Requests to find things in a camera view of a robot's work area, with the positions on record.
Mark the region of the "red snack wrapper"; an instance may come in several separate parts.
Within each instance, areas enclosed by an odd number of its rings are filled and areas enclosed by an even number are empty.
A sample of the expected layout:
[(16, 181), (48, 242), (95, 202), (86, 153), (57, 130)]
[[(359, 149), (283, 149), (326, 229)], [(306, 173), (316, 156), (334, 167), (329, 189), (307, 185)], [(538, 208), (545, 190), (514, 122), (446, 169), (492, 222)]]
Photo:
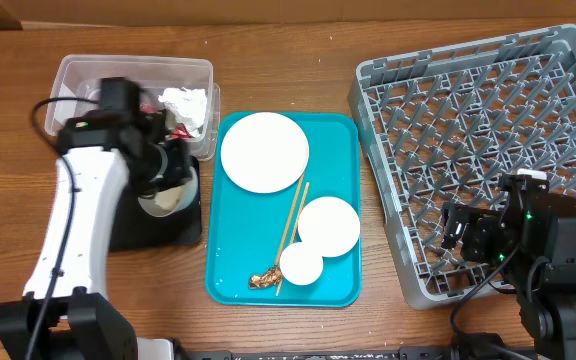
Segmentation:
[[(152, 105), (147, 103), (142, 103), (140, 105), (140, 110), (146, 114), (163, 114), (163, 110), (156, 110)], [(187, 131), (184, 124), (168, 125), (169, 137), (179, 138), (179, 139), (191, 139), (192, 135)]]

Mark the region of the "grey bowl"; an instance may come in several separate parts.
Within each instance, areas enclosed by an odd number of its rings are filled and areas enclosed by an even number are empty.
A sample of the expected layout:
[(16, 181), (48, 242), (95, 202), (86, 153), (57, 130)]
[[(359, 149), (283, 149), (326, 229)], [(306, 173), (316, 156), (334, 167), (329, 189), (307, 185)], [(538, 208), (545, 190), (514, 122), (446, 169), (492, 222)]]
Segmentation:
[(139, 197), (142, 209), (151, 216), (163, 218), (188, 208), (199, 193), (199, 180), (194, 167), (191, 179), (183, 185), (158, 192), (152, 199)]

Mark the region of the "white tissue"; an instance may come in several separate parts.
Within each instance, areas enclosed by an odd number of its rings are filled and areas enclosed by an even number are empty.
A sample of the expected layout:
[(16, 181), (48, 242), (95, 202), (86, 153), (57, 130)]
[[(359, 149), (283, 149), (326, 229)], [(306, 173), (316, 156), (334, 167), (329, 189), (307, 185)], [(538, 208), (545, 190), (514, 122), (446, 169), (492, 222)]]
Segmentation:
[(166, 88), (158, 101), (172, 114), (177, 127), (183, 126), (192, 138), (201, 135), (208, 102), (204, 89)]

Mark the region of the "small white plate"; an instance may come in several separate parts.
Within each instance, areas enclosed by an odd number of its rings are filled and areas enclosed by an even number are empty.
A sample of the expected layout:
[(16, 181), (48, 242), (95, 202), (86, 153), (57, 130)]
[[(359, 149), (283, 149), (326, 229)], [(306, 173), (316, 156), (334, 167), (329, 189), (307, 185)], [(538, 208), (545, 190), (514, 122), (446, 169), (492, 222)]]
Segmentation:
[(358, 213), (337, 197), (319, 197), (301, 211), (298, 223), (300, 240), (326, 258), (340, 257), (357, 244), (361, 225)]

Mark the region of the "gold foil wrapper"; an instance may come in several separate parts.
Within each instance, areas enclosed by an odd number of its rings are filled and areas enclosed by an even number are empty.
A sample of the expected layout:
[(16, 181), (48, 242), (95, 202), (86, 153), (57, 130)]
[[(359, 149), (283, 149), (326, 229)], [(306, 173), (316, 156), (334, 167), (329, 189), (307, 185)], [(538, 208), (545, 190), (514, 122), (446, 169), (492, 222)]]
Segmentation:
[(283, 280), (283, 274), (278, 266), (269, 268), (261, 275), (252, 275), (248, 280), (250, 289), (265, 289), (278, 285)]

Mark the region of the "white cup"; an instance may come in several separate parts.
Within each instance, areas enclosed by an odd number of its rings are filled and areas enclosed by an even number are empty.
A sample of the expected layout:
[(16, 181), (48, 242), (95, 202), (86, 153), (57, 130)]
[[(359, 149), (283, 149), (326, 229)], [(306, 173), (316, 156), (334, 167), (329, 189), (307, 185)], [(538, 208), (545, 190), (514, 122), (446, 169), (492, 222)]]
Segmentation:
[(310, 244), (304, 242), (287, 246), (279, 261), (283, 278), (297, 286), (313, 284), (321, 276), (323, 267), (323, 257)]

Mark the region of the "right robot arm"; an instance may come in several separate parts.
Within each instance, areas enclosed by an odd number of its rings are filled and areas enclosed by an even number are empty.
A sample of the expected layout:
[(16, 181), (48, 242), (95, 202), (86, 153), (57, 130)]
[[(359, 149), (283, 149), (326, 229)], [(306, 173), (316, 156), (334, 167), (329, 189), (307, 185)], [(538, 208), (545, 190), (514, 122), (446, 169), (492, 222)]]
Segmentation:
[(444, 203), (441, 246), (513, 286), (537, 354), (576, 359), (576, 198), (551, 192), (537, 170), (504, 174), (498, 187), (500, 210)]

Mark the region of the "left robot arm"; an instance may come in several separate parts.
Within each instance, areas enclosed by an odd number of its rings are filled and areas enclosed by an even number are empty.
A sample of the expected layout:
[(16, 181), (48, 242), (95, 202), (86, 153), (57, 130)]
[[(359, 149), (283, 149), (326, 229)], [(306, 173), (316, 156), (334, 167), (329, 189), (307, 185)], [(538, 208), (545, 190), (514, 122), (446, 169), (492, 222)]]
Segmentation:
[(143, 88), (103, 78), (93, 109), (41, 139), (56, 154), (57, 185), (46, 236), (21, 299), (0, 304), (0, 342), (12, 359), (185, 359), (174, 338), (137, 336), (108, 301), (106, 264), (124, 195), (182, 191), (199, 210), (199, 169), (166, 124), (141, 109)]

